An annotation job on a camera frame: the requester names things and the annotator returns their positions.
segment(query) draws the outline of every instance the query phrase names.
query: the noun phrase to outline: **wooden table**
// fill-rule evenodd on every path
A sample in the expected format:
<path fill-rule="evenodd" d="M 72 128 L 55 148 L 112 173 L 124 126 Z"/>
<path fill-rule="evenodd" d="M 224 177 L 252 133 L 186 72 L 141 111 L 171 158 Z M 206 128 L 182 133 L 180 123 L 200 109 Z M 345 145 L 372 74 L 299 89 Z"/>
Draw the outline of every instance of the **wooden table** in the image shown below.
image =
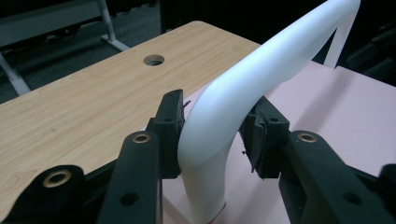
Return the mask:
<path fill-rule="evenodd" d="M 38 174 L 116 159 L 166 92 L 188 96 L 258 46 L 195 21 L 0 105 L 0 219 Z M 164 63 L 144 64 L 149 55 Z"/>

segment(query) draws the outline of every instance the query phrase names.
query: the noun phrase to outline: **pink surface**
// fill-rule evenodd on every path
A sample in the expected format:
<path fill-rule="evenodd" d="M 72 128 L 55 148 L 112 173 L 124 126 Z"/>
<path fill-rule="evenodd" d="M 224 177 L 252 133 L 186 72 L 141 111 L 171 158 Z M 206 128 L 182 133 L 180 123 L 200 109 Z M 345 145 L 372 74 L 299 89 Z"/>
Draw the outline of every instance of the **pink surface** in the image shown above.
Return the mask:
<path fill-rule="evenodd" d="M 189 96 L 192 104 L 203 89 Z M 321 135 L 350 166 L 371 175 L 396 162 L 396 88 L 343 67 L 309 63 L 266 97 L 290 121 L 290 130 Z M 289 223 L 277 179 L 250 172 L 236 136 L 227 161 L 226 207 L 215 223 Z M 188 220 L 191 214 L 181 178 L 163 181 L 163 195 Z"/>

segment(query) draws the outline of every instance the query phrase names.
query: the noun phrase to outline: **black plastic part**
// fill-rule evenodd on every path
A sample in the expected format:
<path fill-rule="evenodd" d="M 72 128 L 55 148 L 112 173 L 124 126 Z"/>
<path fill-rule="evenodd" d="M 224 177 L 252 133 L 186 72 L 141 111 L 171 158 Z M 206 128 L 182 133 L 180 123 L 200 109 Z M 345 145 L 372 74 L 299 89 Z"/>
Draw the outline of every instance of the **black plastic part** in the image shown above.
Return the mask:
<path fill-rule="evenodd" d="M 291 223 L 395 223 L 319 135 L 290 134 L 279 187 Z"/>
<path fill-rule="evenodd" d="M 241 133 L 252 172 L 260 178 L 278 178 L 280 173 L 280 142 L 289 134 L 289 121 L 262 97 L 250 110 Z"/>
<path fill-rule="evenodd" d="M 396 27 L 374 37 L 372 42 L 379 49 L 386 49 L 390 46 L 396 45 Z"/>
<path fill-rule="evenodd" d="M 361 73 L 367 77 L 381 80 L 392 74 L 396 74 L 396 62 L 392 58 L 386 58 Z"/>
<path fill-rule="evenodd" d="M 396 220 L 396 164 L 384 166 L 378 177 L 378 194 Z"/>
<path fill-rule="evenodd" d="M 396 25 L 396 17 L 393 18 L 391 21 L 383 24 L 382 26 L 379 27 L 378 32 L 379 33 L 384 33 L 388 30 L 390 30 L 391 28 L 395 27 Z"/>
<path fill-rule="evenodd" d="M 357 49 L 346 58 L 346 62 L 350 68 L 354 69 L 373 59 L 379 54 L 379 49 L 373 43 L 368 43 Z"/>
<path fill-rule="evenodd" d="M 377 185 L 378 177 L 364 173 L 363 171 L 358 170 L 352 166 L 349 166 L 349 168 L 355 173 L 355 176 L 358 177 L 358 179 L 361 181 L 361 183 L 363 183 L 364 186 L 366 186 L 368 190 L 370 190 L 372 193 L 377 194 L 377 192 L 378 192 L 378 185 Z"/>
<path fill-rule="evenodd" d="M 147 127 L 160 138 L 162 179 L 180 175 L 177 146 L 184 121 L 183 90 L 169 91 L 163 96 L 155 118 L 150 119 Z"/>
<path fill-rule="evenodd" d="M 38 175 L 14 203 L 4 223 L 70 223 L 85 200 L 85 177 L 75 165 Z"/>
<path fill-rule="evenodd" d="M 96 223 L 115 165 L 116 161 L 112 161 L 85 175 L 87 199 L 76 215 L 75 223 Z"/>
<path fill-rule="evenodd" d="M 159 138 L 153 132 L 125 138 L 97 223 L 162 223 Z"/>

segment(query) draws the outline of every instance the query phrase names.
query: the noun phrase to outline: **chair leg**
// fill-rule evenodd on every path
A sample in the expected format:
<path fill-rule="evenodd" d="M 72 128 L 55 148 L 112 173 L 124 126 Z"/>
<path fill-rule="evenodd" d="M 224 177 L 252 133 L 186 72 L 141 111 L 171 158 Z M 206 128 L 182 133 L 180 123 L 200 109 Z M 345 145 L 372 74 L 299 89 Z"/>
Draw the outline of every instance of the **chair leg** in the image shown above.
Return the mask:
<path fill-rule="evenodd" d="M 106 0 L 96 0 L 100 13 L 102 15 L 102 19 L 105 22 L 107 28 L 107 35 L 103 35 L 102 39 L 104 39 L 108 44 L 113 46 L 120 51 L 125 51 L 129 49 L 128 46 L 122 44 L 119 40 L 117 40 L 116 35 L 114 33 L 113 24 L 111 23 L 110 15 L 108 14 Z"/>
<path fill-rule="evenodd" d="M 27 86 L 23 78 L 19 74 L 17 74 L 14 71 L 14 69 L 12 69 L 12 67 L 8 64 L 6 59 L 1 54 L 0 54 L 0 66 L 6 72 L 9 82 L 11 82 L 12 86 L 14 87 L 18 95 L 24 95 L 25 93 L 30 91 L 29 87 Z"/>

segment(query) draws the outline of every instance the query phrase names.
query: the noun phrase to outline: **white curved tube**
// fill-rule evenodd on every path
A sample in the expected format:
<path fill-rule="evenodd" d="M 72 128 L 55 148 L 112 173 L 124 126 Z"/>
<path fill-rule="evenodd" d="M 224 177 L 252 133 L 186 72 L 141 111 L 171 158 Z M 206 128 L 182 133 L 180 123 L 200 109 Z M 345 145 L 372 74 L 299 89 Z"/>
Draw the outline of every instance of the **white curved tube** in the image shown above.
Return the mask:
<path fill-rule="evenodd" d="M 178 144 L 195 223 L 208 223 L 225 205 L 225 164 L 248 111 L 268 90 L 297 74 L 338 27 L 325 61 L 335 67 L 359 5 L 360 0 L 323 3 L 224 72 L 201 94 Z"/>

